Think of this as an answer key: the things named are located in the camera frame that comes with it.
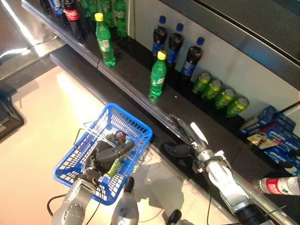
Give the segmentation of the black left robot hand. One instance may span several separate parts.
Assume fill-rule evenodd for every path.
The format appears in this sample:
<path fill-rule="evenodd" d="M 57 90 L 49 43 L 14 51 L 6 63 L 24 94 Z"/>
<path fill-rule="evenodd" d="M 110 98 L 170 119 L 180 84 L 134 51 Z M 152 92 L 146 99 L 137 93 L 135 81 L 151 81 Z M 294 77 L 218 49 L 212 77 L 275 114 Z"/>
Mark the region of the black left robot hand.
<path fill-rule="evenodd" d="M 126 144 L 111 147 L 97 153 L 95 156 L 97 167 L 99 167 L 102 174 L 108 172 L 111 169 L 114 161 L 128 153 L 133 147 L 134 143 L 128 142 Z"/>

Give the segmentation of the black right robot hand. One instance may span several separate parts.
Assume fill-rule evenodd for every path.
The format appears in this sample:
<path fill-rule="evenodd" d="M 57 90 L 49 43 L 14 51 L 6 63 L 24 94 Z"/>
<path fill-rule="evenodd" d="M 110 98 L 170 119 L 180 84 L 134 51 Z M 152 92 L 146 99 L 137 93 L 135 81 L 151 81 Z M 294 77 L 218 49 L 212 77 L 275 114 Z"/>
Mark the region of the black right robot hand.
<path fill-rule="evenodd" d="M 199 127 L 192 122 L 190 125 L 179 117 L 169 115 L 173 124 L 178 129 L 181 135 L 187 138 L 187 144 L 173 145 L 170 143 L 164 144 L 165 150 L 174 157 L 182 158 L 188 156 L 197 157 L 202 151 L 209 148 L 207 139 L 205 138 Z"/>

